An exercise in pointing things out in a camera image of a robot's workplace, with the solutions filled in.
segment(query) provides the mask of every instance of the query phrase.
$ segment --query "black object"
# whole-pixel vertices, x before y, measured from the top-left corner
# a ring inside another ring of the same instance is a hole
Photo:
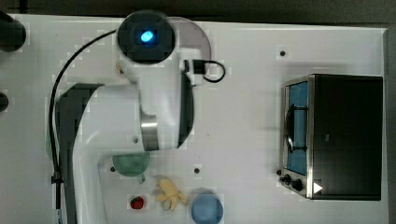
[[[0,92],[0,112],[3,112],[8,108],[8,103],[8,97]]]
[[[84,46],[82,46],[78,51],[76,51],[72,57],[67,60],[66,64],[62,68],[62,71],[59,73],[59,75],[56,77],[55,83],[52,87],[52,92],[49,100],[49,140],[50,140],[50,145],[51,145],[51,154],[52,154],[52,163],[53,163],[53,176],[51,178],[51,182],[56,184],[55,187],[55,208],[56,209],[61,209],[61,185],[63,183],[63,177],[62,177],[62,169],[61,169],[61,164],[58,163],[58,158],[56,156],[56,143],[55,143],[55,136],[54,136],[54,131],[53,131],[53,122],[52,122],[52,114],[53,114],[53,108],[55,105],[55,94],[56,90],[58,89],[59,82],[61,81],[62,76],[64,75],[64,72],[66,71],[67,67],[70,65],[71,62],[73,62],[76,57],[87,47],[89,47],[91,44],[94,42],[108,36],[116,33],[116,31],[110,31],[108,33],[105,33],[103,35],[100,35],[93,39],[92,41],[88,42]]]
[[[76,84],[56,102],[55,124],[59,140],[59,164],[64,181],[67,223],[77,223],[73,182],[73,149],[85,107],[101,84]]]
[[[184,70],[181,72],[180,124],[177,147],[186,141],[194,123],[194,97],[190,79],[187,77],[189,71],[189,63],[184,61]]]
[[[301,181],[301,179],[292,180],[290,183],[291,183],[291,186],[294,189],[296,189],[297,191],[300,191],[303,189],[303,182]]]
[[[165,60],[175,48],[175,32],[162,13],[146,10],[131,14],[121,24],[117,39],[122,53],[137,63],[153,64]],[[150,31],[149,42],[141,39]]]
[[[291,181],[291,177],[290,175],[284,175],[283,177],[280,177],[279,180],[285,183],[285,185],[289,185]]]
[[[383,78],[315,75],[313,199],[381,200]]]
[[[218,79],[210,79],[210,78],[205,77],[205,74],[206,74],[205,65],[207,63],[214,63],[214,64],[217,64],[218,66],[221,67],[221,69],[223,70],[223,73],[222,73],[220,78],[218,78]],[[218,63],[216,61],[192,60],[192,66],[193,66],[193,69],[194,69],[194,74],[204,75],[204,79],[206,81],[208,81],[208,82],[218,83],[218,82],[222,81],[224,79],[224,77],[225,77],[226,71],[225,71],[225,67],[224,67],[224,65],[222,63]]]
[[[296,149],[302,149],[306,150],[305,147],[295,147],[292,143],[294,142],[294,111],[296,110],[303,110],[307,111],[308,107],[298,107],[295,105],[291,105],[288,114],[286,115],[286,131],[285,131],[285,140],[286,140],[286,145],[288,146],[288,150],[290,153],[293,152],[293,150]]]
[[[19,49],[26,40],[24,26],[0,11],[0,50],[12,52]]]

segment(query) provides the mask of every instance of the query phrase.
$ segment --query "oven window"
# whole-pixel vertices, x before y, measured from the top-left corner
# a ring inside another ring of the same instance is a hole
[[[290,138],[287,169],[306,175],[306,119],[308,107],[308,83],[302,82],[289,86],[289,123]]]

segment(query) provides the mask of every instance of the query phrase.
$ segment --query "blue bowl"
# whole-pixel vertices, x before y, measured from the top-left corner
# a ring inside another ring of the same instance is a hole
[[[215,195],[200,194],[192,203],[191,216],[196,224],[218,224],[223,216],[223,207]]]

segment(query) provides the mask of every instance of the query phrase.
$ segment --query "oven door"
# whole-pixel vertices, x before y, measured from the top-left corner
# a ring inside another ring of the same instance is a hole
[[[284,166],[300,175],[306,175],[308,82],[286,87]]]

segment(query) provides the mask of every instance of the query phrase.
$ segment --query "red object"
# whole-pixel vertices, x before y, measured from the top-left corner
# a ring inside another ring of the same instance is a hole
[[[145,205],[145,200],[142,197],[135,197],[131,200],[131,207],[133,209],[142,209]]]

